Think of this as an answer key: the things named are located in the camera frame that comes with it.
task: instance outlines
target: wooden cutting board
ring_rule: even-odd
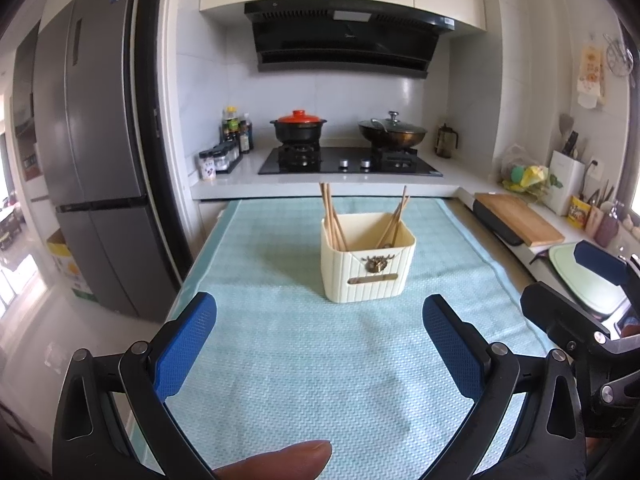
[[[529,247],[564,242],[560,231],[517,196],[506,193],[476,193],[476,200],[502,220]]]

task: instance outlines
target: fingernail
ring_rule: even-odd
[[[293,446],[287,446],[284,449],[295,450],[296,452],[304,452],[309,453],[313,451],[317,451],[327,445],[331,445],[331,442],[328,440],[308,440],[306,442],[300,442],[299,444],[294,444]]]

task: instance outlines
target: blue gripper pad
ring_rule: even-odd
[[[486,341],[475,329],[471,331],[439,294],[424,300],[422,323],[460,393],[478,402],[485,377],[485,364],[478,352],[486,354]],[[465,340],[462,334],[467,332],[467,335],[478,336],[479,340]]]
[[[154,376],[154,390],[161,402],[180,391],[216,323],[216,300],[206,292],[199,292],[171,323],[179,327],[156,361]]]
[[[574,258],[578,264],[602,276],[613,285],[624,285],[628,280],[626,262],[586,240],[575,245]]]

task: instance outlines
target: gas stove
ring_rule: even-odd
[[[375,148],[321,148],[318,144],[283,145],[271,151],[258,174],[397,173],[442,176],[418,157],[418,151]]]

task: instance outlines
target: pot handle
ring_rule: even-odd
[[[378,123],[380,126],[382,126],[382,129],[385,131],[385,133],[388,133],[388,130],[386,129],[385,123],[383,123],[382,121],[379,121],[377,119],[372,119],[371,122],[372,123]]]

